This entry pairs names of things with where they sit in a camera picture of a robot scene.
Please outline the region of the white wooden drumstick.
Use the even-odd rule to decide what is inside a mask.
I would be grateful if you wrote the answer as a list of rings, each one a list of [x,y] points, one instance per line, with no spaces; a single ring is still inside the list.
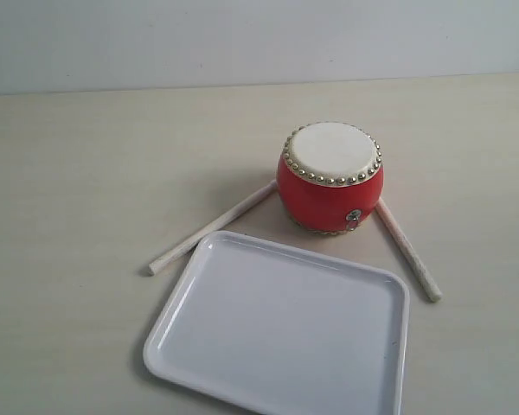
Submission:
[[[249,195],[243,201],[240,201],[233,207],[231,207],[227,212],[217,217],[213,221],[209,222],[207,225],[192,233],[188,238],[184,239],[182,242],[179,242],[174,247],[170,248],[168,251],[160,255],[158,258],[151,261],[147,270],[151,276],[157,275],[161,272],[165,267],[167,267],[171,262],[181,258],[183,255],[188,253],[192,248],[196,246],[196,244],[208,234],[221,230],[226,225],[240,218],[243,214],[248,212],[250,209],[254,208],[256,205],[260,204],[265,198],[271,195],[277,189],[277,183],[275,180],[271,180],[267,183],[266,186],[260,188],[255,191],[251,195]]]
[[[427,298],[432,303],[439,302],[443,297],[441,289],[438,287],[435,279],[421,260],[420,255],[413,248],[413,245],[401,229],[398,221],[395,219],[382,197],[379,199],[375,210],[394,240],[394,243],[400,250],[402,256],[412,269],[414,276],[418,280]]]

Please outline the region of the small red drum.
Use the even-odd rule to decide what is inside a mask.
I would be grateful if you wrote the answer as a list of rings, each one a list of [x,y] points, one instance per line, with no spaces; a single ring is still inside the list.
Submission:
[[[285,140],[276,183],[286,212],[302,227],[323,234],[352,232],[381,196],[380,145],[352,124],[301,126]]]

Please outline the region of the white plastic tray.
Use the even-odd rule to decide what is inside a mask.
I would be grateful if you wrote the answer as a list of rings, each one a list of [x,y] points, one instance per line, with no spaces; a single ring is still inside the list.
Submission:
[[[204,237],[149,333],[156,377],[261,414],[398,414],[409,292],[264,239]]]

